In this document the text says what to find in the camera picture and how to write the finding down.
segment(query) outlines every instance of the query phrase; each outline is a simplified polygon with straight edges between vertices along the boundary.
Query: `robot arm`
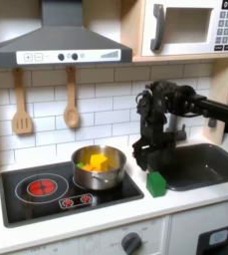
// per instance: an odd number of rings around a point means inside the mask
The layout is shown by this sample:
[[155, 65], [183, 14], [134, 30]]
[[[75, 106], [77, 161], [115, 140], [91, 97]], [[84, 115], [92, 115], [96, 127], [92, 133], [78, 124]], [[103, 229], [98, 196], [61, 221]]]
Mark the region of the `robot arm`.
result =
[[141, 138], [133, 145], [133, 155], [142, 170], [161, 170], [171, 161], [176, 137], [174, 132], [163, 129], [167, 123], [165, 114], [204, 116], [228, 123], [228, 106], [197, 95], [189, 86], [160, 81], [145, 87], [136, 97]]

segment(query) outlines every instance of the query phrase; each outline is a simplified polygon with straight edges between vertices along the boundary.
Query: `metal sink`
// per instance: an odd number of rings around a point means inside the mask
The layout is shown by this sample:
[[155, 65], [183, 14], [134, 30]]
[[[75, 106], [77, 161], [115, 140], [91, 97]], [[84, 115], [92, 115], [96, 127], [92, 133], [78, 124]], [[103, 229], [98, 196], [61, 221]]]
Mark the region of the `metal sink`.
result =
[[175, 191], [228, 182], [228, 153], [208, 143], [178, 147], [160, 174]]

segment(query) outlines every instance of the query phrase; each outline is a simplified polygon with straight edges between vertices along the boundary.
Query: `microwave keypad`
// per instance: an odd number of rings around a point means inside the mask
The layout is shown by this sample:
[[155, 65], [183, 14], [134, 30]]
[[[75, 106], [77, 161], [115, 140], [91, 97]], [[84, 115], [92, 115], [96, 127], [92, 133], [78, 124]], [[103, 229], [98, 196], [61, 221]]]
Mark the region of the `microwave keypad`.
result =
[[215, 44], [214, 51], [228, 51], [228, 11], [220, 13]]

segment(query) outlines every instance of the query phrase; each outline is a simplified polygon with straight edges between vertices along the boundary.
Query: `black stovetop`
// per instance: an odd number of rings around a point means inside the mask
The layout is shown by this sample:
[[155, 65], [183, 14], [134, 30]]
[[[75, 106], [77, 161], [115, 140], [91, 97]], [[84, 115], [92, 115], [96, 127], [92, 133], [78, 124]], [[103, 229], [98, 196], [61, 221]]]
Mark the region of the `black stovetop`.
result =
[[0, 174], [4, 225], [16, 227], [143, 198], [127, 173], [122, 183], [94, 191], [73, 182], [70, 162]]

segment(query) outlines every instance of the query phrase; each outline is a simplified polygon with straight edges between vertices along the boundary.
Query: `wooden spatula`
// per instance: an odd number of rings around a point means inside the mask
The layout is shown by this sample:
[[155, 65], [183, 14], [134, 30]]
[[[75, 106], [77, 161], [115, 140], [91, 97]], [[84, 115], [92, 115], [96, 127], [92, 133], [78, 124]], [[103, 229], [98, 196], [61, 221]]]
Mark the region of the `wooden spatula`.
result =
[[79, 124], [79, 113], [76, 108], [76, 69], [67, 67], [68, 77], [68, 105], [64, 112], [64, 120], [70, 128], [75, 128]]
[[13, 132], [16, 134], [29, 133], [32, 132], [33, 128], [32, 120], [25, 110], [22, 69], [14, 69], [13, 76], [17, 99], [17, 113], [15, 114], [12, 121]]

